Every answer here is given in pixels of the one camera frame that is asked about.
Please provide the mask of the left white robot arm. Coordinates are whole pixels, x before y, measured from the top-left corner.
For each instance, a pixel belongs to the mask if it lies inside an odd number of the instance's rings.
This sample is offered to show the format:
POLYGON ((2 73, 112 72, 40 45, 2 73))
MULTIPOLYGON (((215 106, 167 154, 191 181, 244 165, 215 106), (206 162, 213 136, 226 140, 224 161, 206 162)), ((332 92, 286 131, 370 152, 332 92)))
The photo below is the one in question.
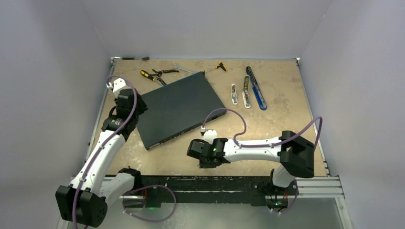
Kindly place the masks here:
POLYGON ((103 185, 104 177, 118 151, 135 130, 139 115, 148 107, 134 89, 120 90, 110 113, 102 125, 99 142, 79 174, 67 186, 60 185, 55 193, 61 218, 90 227, 103 222, 109 205, 119 192, 137 195, 142 190, 141 180, 134 169, 123 169, 118 177, 103 185))

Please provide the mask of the blue stapler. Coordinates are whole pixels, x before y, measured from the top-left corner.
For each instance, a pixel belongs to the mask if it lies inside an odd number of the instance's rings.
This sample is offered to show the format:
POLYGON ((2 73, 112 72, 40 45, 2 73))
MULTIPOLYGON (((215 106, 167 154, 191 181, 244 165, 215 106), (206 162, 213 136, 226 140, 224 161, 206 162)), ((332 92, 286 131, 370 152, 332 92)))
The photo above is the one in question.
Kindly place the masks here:
POLYGON ((254 95, 255 95, 256 100, 258 102, 259 108, 261 110, 263 110, 263 111, 266 110, 267 109, 267 104, 266 104, 266 102, 264 100, 264 97, 263 97, 261 91, 260 91, 260 87, 258 85, 258 82, 257 82, 255 76, 254 76, 253 70, 252 70, 252 68, 250 66, 246 67, 246 73, 248 74, 248 76, 250 78, 250 81, 252 83, 253 92, 254 92, 254 95))

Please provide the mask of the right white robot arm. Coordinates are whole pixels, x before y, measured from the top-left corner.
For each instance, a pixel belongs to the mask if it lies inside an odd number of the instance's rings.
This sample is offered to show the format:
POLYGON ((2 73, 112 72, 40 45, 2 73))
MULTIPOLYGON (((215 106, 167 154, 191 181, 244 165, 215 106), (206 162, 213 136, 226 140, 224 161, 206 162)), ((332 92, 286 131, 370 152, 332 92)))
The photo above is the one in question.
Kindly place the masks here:
POLYGON ((216 168, 238 161, 260 160, 279 163, 268 181, 268 188, 280 194, 296 178, 313 178, 315 145, 292 131, 262 140, 219 138, 214 130, 190 142, 186 155, 199 161, 199 168, 216 168))

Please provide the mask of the white stapler part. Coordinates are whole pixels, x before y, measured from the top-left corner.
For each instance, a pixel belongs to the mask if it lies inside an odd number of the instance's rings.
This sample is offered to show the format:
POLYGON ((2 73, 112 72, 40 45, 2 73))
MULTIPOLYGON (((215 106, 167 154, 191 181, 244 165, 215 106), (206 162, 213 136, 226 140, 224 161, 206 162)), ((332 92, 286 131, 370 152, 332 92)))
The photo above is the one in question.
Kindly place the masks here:
POLYGON ((238 104, 237 93, 236 93, 236 85, 233 83, 231 84, 231 99, 233 104, 238 104))

